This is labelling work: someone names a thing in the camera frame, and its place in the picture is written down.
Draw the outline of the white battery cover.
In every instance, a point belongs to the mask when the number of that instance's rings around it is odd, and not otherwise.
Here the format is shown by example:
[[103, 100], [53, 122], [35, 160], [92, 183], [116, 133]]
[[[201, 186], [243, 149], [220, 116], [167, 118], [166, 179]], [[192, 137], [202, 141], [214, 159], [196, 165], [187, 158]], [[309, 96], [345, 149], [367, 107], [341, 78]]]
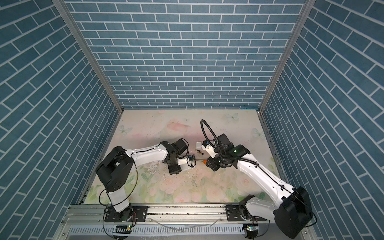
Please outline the white battery cover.
[[196, 142], [196, 150], [202, 149], [202, 142]]

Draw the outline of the grey white remote control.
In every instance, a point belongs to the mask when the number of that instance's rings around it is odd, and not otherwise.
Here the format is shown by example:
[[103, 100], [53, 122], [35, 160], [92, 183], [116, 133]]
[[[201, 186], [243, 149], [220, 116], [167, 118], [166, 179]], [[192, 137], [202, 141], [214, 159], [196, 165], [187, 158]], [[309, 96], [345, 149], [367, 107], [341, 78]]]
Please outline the grey white remote control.
[[196, 166], [195, 160], [180, 159], [178, 165], [181, 167], [182, 172], [193, 169]]

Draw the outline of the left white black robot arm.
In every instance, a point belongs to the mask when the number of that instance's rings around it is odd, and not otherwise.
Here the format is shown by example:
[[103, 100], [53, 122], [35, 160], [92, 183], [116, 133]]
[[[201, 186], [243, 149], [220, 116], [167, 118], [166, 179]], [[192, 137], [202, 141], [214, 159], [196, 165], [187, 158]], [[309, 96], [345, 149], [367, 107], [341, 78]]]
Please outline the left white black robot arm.
[[177, 175], [188, 167], [189, 149], [184, 139], [174, 143], [162, 141], [142, 149], [125, 150], [121, 146], [113, 148], [96, 168], [96, 174], [105, 187], [113, 209], [120, 214], [131, 206], [124, 186], [132, 168], [161, 161], [167, 165], [170, 175]]

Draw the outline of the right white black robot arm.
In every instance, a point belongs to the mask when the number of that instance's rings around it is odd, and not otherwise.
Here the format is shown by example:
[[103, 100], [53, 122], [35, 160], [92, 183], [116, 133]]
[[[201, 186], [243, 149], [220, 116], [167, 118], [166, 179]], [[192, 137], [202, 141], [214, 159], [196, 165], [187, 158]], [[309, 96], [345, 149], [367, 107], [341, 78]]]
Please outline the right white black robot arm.
[[202, 149], [209, 154], [206, 166], [214, 172], [220, 168], [234, 167], [246, 174], [271, 198], [268, 202], [254, 195], [245, 197], [237, 209], [243, 220], [272, 220], [290, 239], [294, 239], [309, 226], [315, 215], [309, 193], [303, 187], [295, 188], [275, 176], [246, 147], [234, 146], [225, 134], [213, 141], [204, 140]]

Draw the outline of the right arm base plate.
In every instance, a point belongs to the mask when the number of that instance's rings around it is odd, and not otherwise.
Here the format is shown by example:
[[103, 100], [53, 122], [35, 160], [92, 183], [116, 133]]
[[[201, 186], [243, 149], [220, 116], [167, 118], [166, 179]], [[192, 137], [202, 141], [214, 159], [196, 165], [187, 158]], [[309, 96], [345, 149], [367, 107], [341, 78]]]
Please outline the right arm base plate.
[[240, 222], [240, 221], [267, 221], [264, 218], [258, 216], [252, 216], [244, 206], [239, 205], [225, 205], [227, 221], [228, 222]]

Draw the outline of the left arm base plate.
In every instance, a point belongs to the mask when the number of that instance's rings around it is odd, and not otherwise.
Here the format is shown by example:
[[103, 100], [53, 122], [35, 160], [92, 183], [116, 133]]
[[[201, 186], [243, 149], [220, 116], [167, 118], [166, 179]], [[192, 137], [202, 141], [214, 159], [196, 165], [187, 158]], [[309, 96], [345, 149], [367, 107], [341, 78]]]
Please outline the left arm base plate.
[[107, 223], [145, 222], [148, 208], [148, 206], [128, 206], [125, 210], [118, 213], [114, 207], [107, 207], [104, 221]]

